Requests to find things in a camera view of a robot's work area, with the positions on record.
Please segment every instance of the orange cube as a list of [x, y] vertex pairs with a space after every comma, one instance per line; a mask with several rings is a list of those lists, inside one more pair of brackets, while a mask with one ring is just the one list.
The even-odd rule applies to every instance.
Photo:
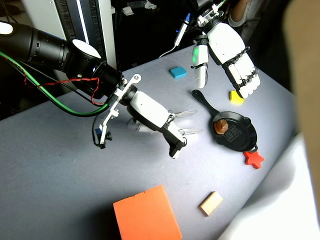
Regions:
[[113, 204], [122, 240], [180, 240], [182, 235], [162, 185]]

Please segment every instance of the table surface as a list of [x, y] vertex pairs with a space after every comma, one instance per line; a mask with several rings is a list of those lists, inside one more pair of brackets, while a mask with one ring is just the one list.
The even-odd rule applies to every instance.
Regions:
[[[173, 112], [197, 110], [177, 119], [181, 128], [202, 128], [187, 136], [178, 159], [160, 133], [126, 128], [130, 119], [123, 106], [110, 121], [113, 136], [106, 149], [93, 145], [93, 118], [68, 115], [51, 102], [0, 121], [0, 236], [2, 240], [118, 239], [113, 203], [164, 185], [184, 240], [212, 240], [228, 226], [296, 132], [294, 96], [263, 72], [261, 85], [234, 105], [225, 72], [210, 59], [208, 84], [201, 90], [219, 111], [251, 118], [257, 131], [262, 168], [245, 165], [241, 152], [214, 142], [211, 116], [192, 96], [196, 88], [190, 69], [192, 47], [124, 72], [139, 73], [140, 91]], [[182, 66], [187, 76], [173, 79], [169, 69]], [[74, 93], [62, 96], [75, 110], [93, 109]], [[212, 192], [222, 204], [206, 217], [198, 208]]]

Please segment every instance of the robotic hand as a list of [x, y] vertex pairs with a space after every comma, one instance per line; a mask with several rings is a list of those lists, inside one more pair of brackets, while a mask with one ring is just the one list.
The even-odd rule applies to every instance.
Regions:
[[212, 4], [196, 18], [203, 35], [194, 41], [196, 46], [193, 49], [192, 68], [198, 88], [203, 88], [207, 83], [210, 53], [215, 63], [222, 65], [239, 96], [246, 99], [260, 85], [260, 78], [247, 54], [250, 48], [245, 46], [242, 38], [231, 26], [220, 19], [224, 13], [219, 11], [219, 8], [224, 3], [225, 0], [218, 5]]
[[107, 96], [107, 113], [96, 129], [99, 147], [106, 147], [107, 123], [118, 117], [118, 104], [127, 106], [128, 112], [140, 123], [163, 134], [169, 143], [169, 155], [179, 156], [187, 144], [186, 138], [174, 123], [175, 115], [134, 86], [141, 80], [135, 74], [127, 81], [120, 72], [102, 60], [98, 51], [89, 44], [72, 39], [66, 42], [30, 26], [0, 21], [0, 51], [21, 63], [43, 66], [64, 72], [69, 79], [98, 78], [97, 83], [77, 81], [74, 84], [97, 99]]

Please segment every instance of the black skillet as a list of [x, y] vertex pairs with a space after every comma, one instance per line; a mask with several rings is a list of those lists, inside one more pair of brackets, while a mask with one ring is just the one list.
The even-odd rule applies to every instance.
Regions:
[[[238, 152], [255, 152], [258, 150], [257, 132], [248, 117], [244, 117], [232, 111], [222, 111], [214, 109], [199, 90], [193, 90], [192, 96], [204, 105], [213, 118], [212, 128], [213, 137], [220, 145]], [[224, 119], [228, 123], [228, 130], [223, 134], [217, 134], [214, 130], [214, 123]]]

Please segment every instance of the sleeve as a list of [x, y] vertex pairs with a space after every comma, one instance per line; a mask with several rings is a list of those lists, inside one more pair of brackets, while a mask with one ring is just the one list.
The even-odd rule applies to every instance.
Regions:
[[236, 27], [240, 27], [241, 25], [243, 25], [247, 21], [247, 13], [248, 13], [248, 5], [246, 6], [243, 17], [240, 21], [234, 21], [231, 18], [231, 13], [230, 13], [229, 17], [228, 17], [228, 22], [229, 22], [230, 26], [236, 28]]

